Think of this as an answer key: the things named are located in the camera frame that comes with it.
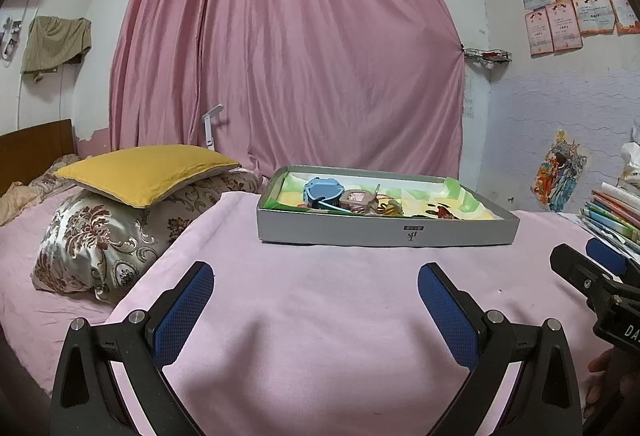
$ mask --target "screw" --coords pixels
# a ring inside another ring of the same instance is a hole
[[[562,329],[562,324],[560,323],[559,320],[556,320],[556,319],[549,319],[546,322],[546,325],[549,326],[549,329],[551,331],[560,331]]]
[[[504,321],[504,315],[500,313],[498,310],[488,311],[486,314],[486,317],[489,319],[490,322],[494,324],[500,324],[501,322]]]
[[[77,319],[73,319],[71,321],[71,329],[73,331],[79,331],[84,327],[84,319],[82,318],[77,318]]]
[[[135,310],[129,314],[129,322],[131,324],[140,324],[145,319],[145,313],[142,310]]]

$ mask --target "textured wallpaper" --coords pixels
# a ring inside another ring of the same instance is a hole
[[[565,207],[565,212],[575,212],[591,188],[616,182],[623,167],[620,148],[630,140],[636,118],[638,71],[496,80],[478,190],[509,209],[540,210],[529,188],[556,131],[564,129],[591,153],[588,170]]]

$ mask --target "yellow pillow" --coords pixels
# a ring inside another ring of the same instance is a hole
[[[144,209],[182,187],[240,164],[194,145],[153,145],[122,149],[56,171],[77,185],[126,205]]]

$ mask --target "pink certificate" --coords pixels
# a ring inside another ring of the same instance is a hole
[[[527,23],[531,55],[552,53],[554,43],[551,38],[551,28],[549,27],[549,19],[546,16],[546,8],[527,13],[524,19]]]
[[[555,51],[582,48],[582,35],[571,1],[550,4],[546,7],[546,13]]]

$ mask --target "pillow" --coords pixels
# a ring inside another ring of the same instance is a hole
[[[9,190],[0,196],[0,226],[6,225],[25,208],[40,203],[38,193],[20,182],[14,182]]]
[[[32,180],[31,183],[29,183],[29,187],[38,193],[40,200],[45,200],[69,190],[74,186],[74,182],[56,175],[56,171],[77,161],[80,161],[80,158],[75,154],[65,154],[61,156],[53,162],[51,167],[49,167],[42,176],[38,176]]]
[[[193,220],[226,191],[257,193],[251,173],[224,173],[181,188],[148,209],[83,190],[64,201],[45,233],[31,281],[37,289],[93,289],[117,304]]]
[[[203,147],[152,145],[88,158],[56,174],[112,200],[144,209],[186,185],[239,165]]]

